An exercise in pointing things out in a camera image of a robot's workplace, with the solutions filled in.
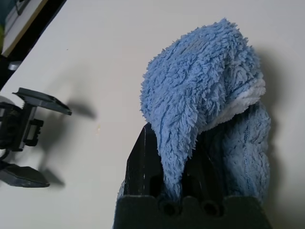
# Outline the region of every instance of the blue microfiber cloth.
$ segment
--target blue microfiber cloth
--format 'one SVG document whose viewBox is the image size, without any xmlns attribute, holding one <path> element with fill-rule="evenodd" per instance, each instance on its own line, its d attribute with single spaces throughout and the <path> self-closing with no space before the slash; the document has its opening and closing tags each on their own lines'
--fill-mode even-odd
<svg viewBox="0 0 305 229">
<path fill-rule="evenodd" d="M 141 111 L 157 136 L 170 199 L 180 199 L 184 165 L 202 132 L 224 192 L 264 199 L 270 128 L 258 102 L 264 93 L 257 55 L 226 19 L 182 36 L 150 61 Z"/>
</svg>

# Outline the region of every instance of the black bracket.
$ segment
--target black bracket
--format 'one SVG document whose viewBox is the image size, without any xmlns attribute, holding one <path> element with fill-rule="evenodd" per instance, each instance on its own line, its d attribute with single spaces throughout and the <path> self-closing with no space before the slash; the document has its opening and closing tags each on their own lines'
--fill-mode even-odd
<svg viewBox="0 0 305 229">
<path fill-rule="evenodd" d="M 35 119 L 37 107 L 57 111 L 65 115 L 72 112 L 53 96 L 19 88 L 13 93 L 24 101 L 23 108 L 13 104 L 0 103 L 0 149 L 5 154 L 0 158 L 0 180 L 11 186 L 47 187 L 50 184 L 43 175 L 31 167 L 19 167 L 2 161 L 10 151 L 22 151 L 24 146 L 36 146 L 43 121 Z"/>
</svg>

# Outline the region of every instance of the black robotic claw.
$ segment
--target black robotic claw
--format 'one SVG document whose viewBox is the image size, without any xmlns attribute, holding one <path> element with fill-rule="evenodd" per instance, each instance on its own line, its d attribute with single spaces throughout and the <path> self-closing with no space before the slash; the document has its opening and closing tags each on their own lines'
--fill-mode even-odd
<svg viewBox="0 0 305 229">
<path fill-rule="evenodd" d="M 48 187 L 43 175 L 31 167 L 19 167 L 4 162 L 10 151 L 22 151 L 24 146 L 36 146 L 43 121 L 34 119 L 37 107 L 71 115 L 71 110 L 58 99 L 40 92 L 19 88 L 15 95 L 24 100 L 23 108 L 0 103 L 0 149 L 6 152 L 0 157 L 0 180 L 11 186 Z"/>
<path fill-rule="evenodd" d="M 198 136 L 186 163 L 181 203 L 161 198 L 163 170 L 157 139 L 147 124 L 128 158 L 124 194 L 117 201 L 114 229 L 270 229 L 255 198 L 224 197 Z"/>
</svg>

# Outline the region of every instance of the blue towel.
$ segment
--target blue towel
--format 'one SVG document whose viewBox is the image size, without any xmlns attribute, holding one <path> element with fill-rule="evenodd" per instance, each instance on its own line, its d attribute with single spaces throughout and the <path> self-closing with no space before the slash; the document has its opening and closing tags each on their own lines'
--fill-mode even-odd
<svg viewBox="0 0 305 229">
<path fill-rule="evenodd" d="M 202 132 L 226 193 L 264 199 L 270 127 L 258 102 L 264 93 L 259 58 L 226 19 L 182 36 L 150 61 L 141 111 L 157 136 L 170 199 L 180 199 L 184 165 Z"/>
</svg>

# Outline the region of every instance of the white table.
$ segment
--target white table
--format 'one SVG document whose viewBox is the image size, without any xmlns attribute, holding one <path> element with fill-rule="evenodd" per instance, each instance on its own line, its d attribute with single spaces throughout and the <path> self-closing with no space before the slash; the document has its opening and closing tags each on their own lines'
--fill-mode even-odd
<svg viewBox="0 0 305 229">
<path fill-rule="evenodd" d="M 0 184 L 4 229 L 110 229 L 126 159 L 145 124 L 139 111 L 148 61 L 180 35 L 227 17 L 262 57 L 273 118 L 266 212 L 275 229 L 305 228 L 305 2 L 300 0 L 68 0 L 1 96 L 19 87 L 86 105 L 92 117 L 40 109 L 40 145 L 21 166 L 43 166 L 64 187 Z"/>
</svg>

